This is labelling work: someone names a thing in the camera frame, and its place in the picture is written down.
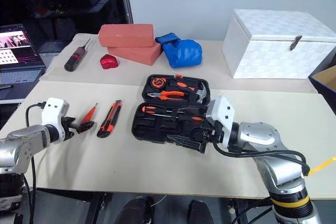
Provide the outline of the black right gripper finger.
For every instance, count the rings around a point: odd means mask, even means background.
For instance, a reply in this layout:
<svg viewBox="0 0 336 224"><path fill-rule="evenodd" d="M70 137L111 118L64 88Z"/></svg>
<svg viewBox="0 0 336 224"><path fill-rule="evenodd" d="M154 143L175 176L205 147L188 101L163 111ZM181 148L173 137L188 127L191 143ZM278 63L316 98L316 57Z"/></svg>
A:
<svg viewBox="0 0 336 224"><path fill-rule="evenodd" d="M179 144L200 144L200 142L193 140L189 137L182 136L182 135L167 135L167 138L173 142L179 143Z"/></svg>
<svg viewBox="0 0 336 224"><path fill-rule="evenodd" d="M202 154L205 153L206 145L207 143L199 143L199 142L186 142L186 141L178 141L178 144L180 144L183 147L193 149L195 151L198 151Z"/></svg>

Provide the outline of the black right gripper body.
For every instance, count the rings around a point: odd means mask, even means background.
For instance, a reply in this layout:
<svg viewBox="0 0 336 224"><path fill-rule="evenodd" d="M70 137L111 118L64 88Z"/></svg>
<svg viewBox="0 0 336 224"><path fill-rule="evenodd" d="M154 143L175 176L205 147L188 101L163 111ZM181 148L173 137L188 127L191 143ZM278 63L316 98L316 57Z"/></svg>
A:
<svg viewBox="0 0 336 224"><path fill-rule="evenodd" d="M191 136L203 145L222 143L224 138L223 125L219 121L215 121L214 125L204 121L192 130Z"/></svg>

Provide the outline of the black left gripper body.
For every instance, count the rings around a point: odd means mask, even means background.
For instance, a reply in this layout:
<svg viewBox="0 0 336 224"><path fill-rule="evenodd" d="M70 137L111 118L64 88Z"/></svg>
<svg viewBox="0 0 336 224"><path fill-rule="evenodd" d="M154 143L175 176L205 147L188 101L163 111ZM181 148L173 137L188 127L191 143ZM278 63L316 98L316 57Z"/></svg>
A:
<svg viewBox="0 0 336 224"><path fill-rule="evenodd" d="M61 118L61 125L65 131L65 138L64 140L68 140L74 136L74 132L72 132L70 129L76 129L77 126L74 124L75 118L73 117L62 117Z"/></svg>

